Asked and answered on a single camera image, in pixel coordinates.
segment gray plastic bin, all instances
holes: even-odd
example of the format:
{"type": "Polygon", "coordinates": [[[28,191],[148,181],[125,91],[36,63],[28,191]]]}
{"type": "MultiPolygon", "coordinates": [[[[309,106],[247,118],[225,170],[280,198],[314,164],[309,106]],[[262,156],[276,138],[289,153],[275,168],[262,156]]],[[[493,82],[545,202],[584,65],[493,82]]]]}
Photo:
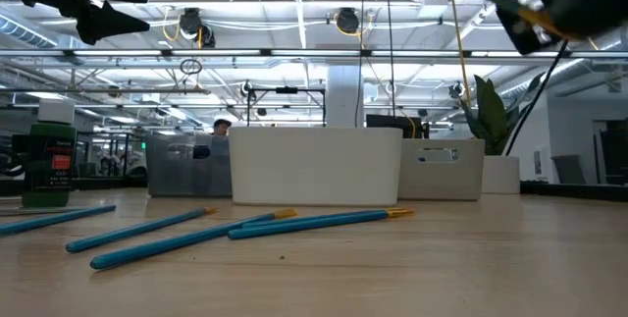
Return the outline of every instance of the gray plastic bin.
{"type": "Polygon", "coordinates": [[[227,137],[150,135],[146,167],[151,196],[232,196],[227,137]]]}

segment green bottle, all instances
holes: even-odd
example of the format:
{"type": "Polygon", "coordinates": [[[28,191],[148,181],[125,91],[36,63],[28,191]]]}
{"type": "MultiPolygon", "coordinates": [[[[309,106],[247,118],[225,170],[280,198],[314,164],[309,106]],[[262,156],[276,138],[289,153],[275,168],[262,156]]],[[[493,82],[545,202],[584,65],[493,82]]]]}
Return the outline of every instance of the green bottle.
{"type": "Polygon", "coordinates": [[[77,141],[75,106],[67,100],[42,99],[38,122],[30,127],[23,207],[66,206],[72,189],[77,141]]]}

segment person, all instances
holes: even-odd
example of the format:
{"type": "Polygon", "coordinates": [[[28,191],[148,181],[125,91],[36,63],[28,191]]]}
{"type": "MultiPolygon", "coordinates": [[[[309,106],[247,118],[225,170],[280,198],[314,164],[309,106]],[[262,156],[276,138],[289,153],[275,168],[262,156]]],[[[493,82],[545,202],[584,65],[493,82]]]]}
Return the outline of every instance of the person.
{"type": "Polygon", "coordinates": [[[226,136],[227,131],[229,130],[229,127],[231,126],[232,126],[232,123],[230,121],[223,120],[223,119],[216,120],[216,122],[214,122],[214,132],[212,134],[226,136]]]}

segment storage bin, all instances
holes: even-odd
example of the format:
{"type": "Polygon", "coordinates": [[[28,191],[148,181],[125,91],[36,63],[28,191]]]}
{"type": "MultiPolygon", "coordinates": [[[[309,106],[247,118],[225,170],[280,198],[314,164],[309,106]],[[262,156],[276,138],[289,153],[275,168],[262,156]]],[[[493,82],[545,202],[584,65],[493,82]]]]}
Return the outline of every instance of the storage bin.
{"type": "Polygon", "coordinates": [[[484,141],[404,139],[399,199],[477,200],[484,141]]]}
{"type": "Polygon", "coordinates": [[[401,130],[231,128],[234,203],[393,206],[401,130]]]}
{"type": "Polygon", "coordinates": [[[229,139],[209,134],[146,138],[148,194],[231,197],[229,139]]]}

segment white pot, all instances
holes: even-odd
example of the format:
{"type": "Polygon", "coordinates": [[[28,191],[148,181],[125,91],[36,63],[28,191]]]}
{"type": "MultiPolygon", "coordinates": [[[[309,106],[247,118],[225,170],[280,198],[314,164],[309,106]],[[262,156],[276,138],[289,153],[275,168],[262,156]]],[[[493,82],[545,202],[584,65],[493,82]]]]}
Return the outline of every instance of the white pot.
{"type": "Polygon", "coordinates": [[[519,158],[514,156],[485,156],[482,172],[482,193],[519,194],[519,158]]]}

